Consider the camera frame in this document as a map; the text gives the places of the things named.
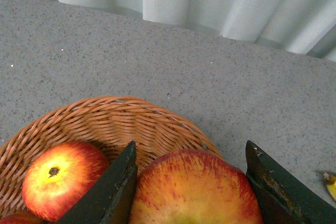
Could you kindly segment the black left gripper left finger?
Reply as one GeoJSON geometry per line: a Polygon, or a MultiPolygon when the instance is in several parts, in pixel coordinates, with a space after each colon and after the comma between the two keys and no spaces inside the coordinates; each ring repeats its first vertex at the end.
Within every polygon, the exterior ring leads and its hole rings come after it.
{"type": "Polygon", "coordinates": [[[132,141],[56,223],[128,223],[137,184],[136,152],[132,141]]]}

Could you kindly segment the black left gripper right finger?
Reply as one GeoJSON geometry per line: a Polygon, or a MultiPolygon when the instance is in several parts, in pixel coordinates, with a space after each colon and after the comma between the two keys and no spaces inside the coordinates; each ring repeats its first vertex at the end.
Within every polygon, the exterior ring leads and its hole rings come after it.
{"type": "Polygon", "coordinates": [[[335,208],[248,140],[246,176],[264,223],[335,223],[335,208]]]}

